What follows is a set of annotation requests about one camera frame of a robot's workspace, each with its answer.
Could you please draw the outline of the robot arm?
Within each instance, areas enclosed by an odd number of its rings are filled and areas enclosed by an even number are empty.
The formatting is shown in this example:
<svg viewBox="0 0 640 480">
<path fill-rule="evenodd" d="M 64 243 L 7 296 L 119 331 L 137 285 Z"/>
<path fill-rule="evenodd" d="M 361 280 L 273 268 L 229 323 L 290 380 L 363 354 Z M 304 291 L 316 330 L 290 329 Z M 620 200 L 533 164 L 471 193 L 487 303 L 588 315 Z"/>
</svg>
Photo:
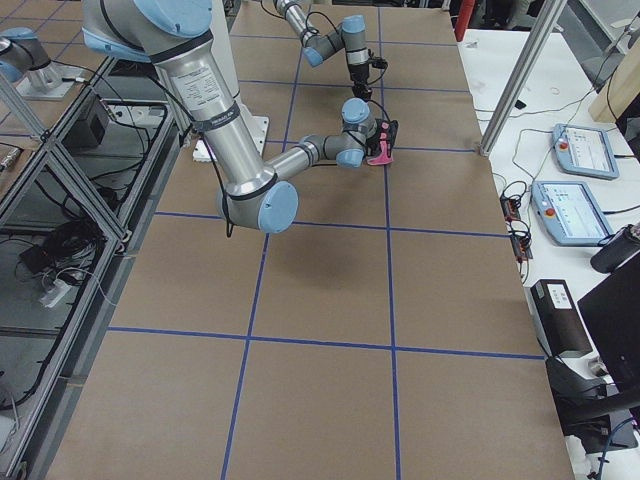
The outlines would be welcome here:
<svg viewBox="0 0 640 480">
<path fill-rule="evenodd" d="M 298 1 L 273 2 L 276 12 L 288 22 L 299 37 L 302 53 L 311 67 L 317 67 L 343 51 L 352 82 L 352 92 L 357 98 L 369 101 L 372 96 L 370 68 L 381 70 L 382 78 L 388 62 L 375 56 L 367 46 L 366 23 L 361 14 L 345 17 L 338 25 L 329 21 L 332 29 L 322 34 L 311 22 L 313 12 L 305 13 Z"/>
<path fill-rule="evenodd" d="M 212 51 L 216 7 L 214 1 L 86 1 L 84 41 L 109 57 L 156 68 L 161 89 L 183 110 L 213 161 L 220 184 L 218 210 L 229 229 L 280 233 L 298 210 L 292 177 L 321 160 L 351 169 L 392 162 L 398 123 L 370 110 L 369 70 L 385 70 L 387 62 L 368 48 L 362 15 L 347 16 L 333 32 L 320 35 L 298 2 L 275 2 L 311 66 L 345 53 L 354 95 L 342 106 L 339 134 L 308 135 L 265 161 Z"/>
</svg>

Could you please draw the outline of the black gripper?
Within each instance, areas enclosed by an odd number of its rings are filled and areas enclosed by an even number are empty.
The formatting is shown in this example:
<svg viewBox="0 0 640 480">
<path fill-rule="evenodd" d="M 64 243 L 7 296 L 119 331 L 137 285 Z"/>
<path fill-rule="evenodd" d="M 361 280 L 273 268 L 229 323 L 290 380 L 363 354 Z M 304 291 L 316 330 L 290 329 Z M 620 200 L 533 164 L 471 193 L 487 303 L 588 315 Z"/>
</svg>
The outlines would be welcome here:
<svg viewBox="0 0 640 480">
<path fill-rule="evenodd" d="M 380 70 L 380 75 L 374 80 L 369 80 L 370 68 Z M 388 62 L 382 57 L 372 57 L 364 63 L 347 63 L 350 79 L 352 81 L 352 93 L 356 98 L 370 100 L 372 97 L 372 89 L 370 84 L 378 82 L 388 69 Z"/>
<path fill-rule="evenodd" d="M 399 122 L 397 120 L 376 120 L 376 130 L 372 137 L 367 139 L 367 163 L 392 163 L 393 148 L 395 145 Z"/>
</svg>

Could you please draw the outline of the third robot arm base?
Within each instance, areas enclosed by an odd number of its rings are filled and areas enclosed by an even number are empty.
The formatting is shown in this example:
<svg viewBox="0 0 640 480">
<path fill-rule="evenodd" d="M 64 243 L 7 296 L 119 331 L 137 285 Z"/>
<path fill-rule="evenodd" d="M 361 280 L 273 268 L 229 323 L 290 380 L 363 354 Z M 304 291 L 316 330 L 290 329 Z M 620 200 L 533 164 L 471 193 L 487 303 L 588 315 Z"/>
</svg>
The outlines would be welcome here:
<svg viewBox="0 0 640 480">
<path fill-rule="evenodd" d="M 27 27 L 1 32 L 1 74 L 16 83 L 19 94 L 28 100 L 60 101 L 71 88 L 35 32 Z"/>
</svg>

